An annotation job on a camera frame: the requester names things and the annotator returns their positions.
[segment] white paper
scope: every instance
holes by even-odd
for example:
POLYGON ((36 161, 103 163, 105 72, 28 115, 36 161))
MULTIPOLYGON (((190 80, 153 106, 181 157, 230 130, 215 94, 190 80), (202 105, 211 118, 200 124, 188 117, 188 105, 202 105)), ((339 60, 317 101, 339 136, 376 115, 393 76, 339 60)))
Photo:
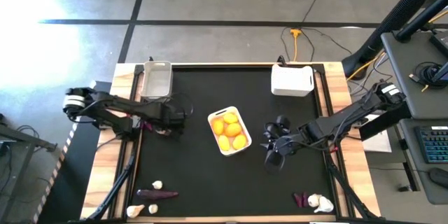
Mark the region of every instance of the white paper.
MULTIPOLYGON (((378 115, 368 115, 366 116, 369 121, 374 120, 377 118, 378 115)), ((389 142, 389 137, 387 135, 387 131, 384 130, 383 132, 380 132, 379 134, 370 137, 367 140, 363 141, 364 145, 364 151, 377 151, 377 152, 384 152, 384 153, 391 153, 391 143, 389 142)))

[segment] white plastic bin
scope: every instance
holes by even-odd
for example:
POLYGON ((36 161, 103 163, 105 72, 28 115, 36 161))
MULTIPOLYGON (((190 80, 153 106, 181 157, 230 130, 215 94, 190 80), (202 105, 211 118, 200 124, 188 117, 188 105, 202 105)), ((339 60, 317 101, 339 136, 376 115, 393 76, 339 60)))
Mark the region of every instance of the white plastic bin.
POLYGON ((173 82, 173 69, 171 62, 154 61, 145 62, 145 75, 141 96, 149 99, 157 99, 171 95, 173 82))

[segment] white container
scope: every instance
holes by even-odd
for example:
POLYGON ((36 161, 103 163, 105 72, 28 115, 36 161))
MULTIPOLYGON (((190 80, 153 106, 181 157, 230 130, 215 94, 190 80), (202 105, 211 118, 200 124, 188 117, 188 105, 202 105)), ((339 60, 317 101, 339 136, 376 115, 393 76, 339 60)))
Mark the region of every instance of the white container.
POLYGON ((208 119, 208 121, 209 121, 211 131, 213 132, 213 135, 215 136, 216 144, 218 145, 219 151, 220 151, 224 156, 228 157, 228 156, 230 156, 230 155, 234 155, 235 153, 244 151, 244 150, 246 150, 246 149, 252 144, 252 138, 251 138, 251 135, 250 135, 249 132, 247 131, 246 126, 244 125, 243 119, 241 118, 241 115, 239 114, 237 108, 235 108, 235 107, 233 107, 233 106, 230 106, 230 107, 228 107, 228 108, 221 109, 220 111, 217 111, 217 112, 215 112, 215 113, 211 113, 207 119, 208 119), (245 147, 243 147, 243 148, 241 148, 241 149, 239 149, 239 150, 235 150, 235 149, 232 147, 233 140, 235 139, 234 137, 229 137, 230 150, 221 150, 221 148, 219 147, 219 144, 218 144, 218 138, 219 138, 219 136, 213 132, 213 127, 212 127, 212 123, 213 123, 213 121, 214 121, 214 120, 217 120, 217 119, 219 119, 219 118, 222 118, 226 113, 233 113, 233 114, 235 114, 235 115, 238 117, 238 123, 241 125, 241 132, 246 136, 247 144, 246 144, 245 147))
POLYGON ((314 89, 314 72, 310 66, 302 68, 272 66, 271 92, 274 95, 304 97, 314 89))
POLYGON ((141 96, 149 99, 157 99, 171 95, 173 82, 173 69, 170 62, 145 62, 145 75, 141 96))

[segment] purple eggplant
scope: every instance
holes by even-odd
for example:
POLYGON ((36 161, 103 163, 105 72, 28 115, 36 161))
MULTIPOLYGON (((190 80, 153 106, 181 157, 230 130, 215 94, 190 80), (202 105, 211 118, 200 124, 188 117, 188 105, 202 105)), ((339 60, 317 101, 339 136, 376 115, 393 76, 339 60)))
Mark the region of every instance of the purple eggplant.
POLYGON ((161 200, 179 195, 178 192, 169 192, 163 190, 138 190, 137 196, 143 200, 161 200))

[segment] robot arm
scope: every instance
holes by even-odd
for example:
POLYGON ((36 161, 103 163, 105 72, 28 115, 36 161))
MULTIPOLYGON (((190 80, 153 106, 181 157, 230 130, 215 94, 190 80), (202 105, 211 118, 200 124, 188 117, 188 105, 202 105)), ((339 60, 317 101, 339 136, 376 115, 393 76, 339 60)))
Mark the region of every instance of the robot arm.
POLYGON ((330 156, 330 147, 344 138, 351 125, 366 115, 376 111, 392 111, 402 106, 406 96, 394 84, 380 81, 362 99, 329 117, 322 117, 297 128, 297 132, 289 130, 290 122, 280 115, 276 122, 267 123, 265 136, 269 139, 262 144, 267 149, 265 166, 272 170, 280 170, 287 155, 294 155, 301 148, 313 148, 324 152, 328 171, 339 182, 348 199, 353 202, 364 219, 381 220, 361 202, 339 172, 330 156))
POLYGON ((322 148, 328 141, 334 144, 344 138, 353 123, 376 110, 393 110, 401 106, 404 99, 405 95, 394 84, 382 81, 375 83, 359 101, 332 116, 320 117, 298 127, 297 133, 289 130, 288 119, 280 115, 275 123, 268 123, 265 128, 269 139, 269 143, 263 145, 268 149, 266 161, 295 154, 301 148, 322 148))
POLYGON ((126 136, 132 133, 132 118, 118 117, 110 111, 139 116, 158 132, 170 133, 174 130, 182 133, 186 114, 183 111, 177 112, 176 108, 169 105, 170 99, 162 97, 141 103, 107 92, 98 92, 89 87, 77 87, 66 91, 63 111, 70 120, 75 120, 78 116, 88 116, 93 119, 92 124, 95 127, 111 127, 117 135, 126 136))

